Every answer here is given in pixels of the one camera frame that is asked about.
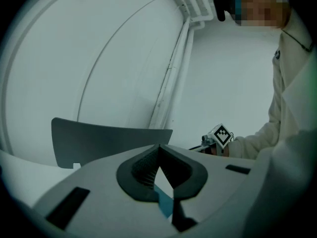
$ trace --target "white machine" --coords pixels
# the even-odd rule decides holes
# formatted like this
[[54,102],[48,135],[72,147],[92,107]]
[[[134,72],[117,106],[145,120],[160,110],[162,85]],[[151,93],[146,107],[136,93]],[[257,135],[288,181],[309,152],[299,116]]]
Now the white machine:
[[[262,150],[256,161],[170,145],[137,148],[85,164],[34,210],[22,208],[51,237],[254,237],[307,190],[316,167],[316,135],[300,132]],[[174,189],[171,222],[153,189],[159,167]]]

